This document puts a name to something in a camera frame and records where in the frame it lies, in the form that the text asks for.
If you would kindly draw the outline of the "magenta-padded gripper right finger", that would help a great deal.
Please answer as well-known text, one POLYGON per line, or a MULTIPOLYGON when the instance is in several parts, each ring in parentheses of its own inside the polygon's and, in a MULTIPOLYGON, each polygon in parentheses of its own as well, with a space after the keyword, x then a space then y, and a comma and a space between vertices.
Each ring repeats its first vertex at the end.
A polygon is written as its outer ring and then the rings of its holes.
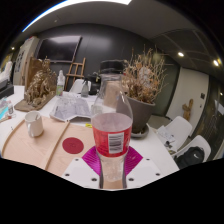
POLYGON ((140 188, 163 177, 152 159, 130 147, 124 161, 126 189, 140 188))

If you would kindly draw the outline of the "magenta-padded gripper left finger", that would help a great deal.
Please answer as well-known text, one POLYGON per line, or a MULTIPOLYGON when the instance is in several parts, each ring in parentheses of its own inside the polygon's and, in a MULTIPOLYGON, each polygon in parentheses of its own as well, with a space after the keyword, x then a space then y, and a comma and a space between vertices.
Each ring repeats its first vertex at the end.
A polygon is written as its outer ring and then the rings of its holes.
POLYGON ((62 178, 84 188, 100 187, 101 163, 92 147, 82 157, 75 157, 62 174, 62 178))

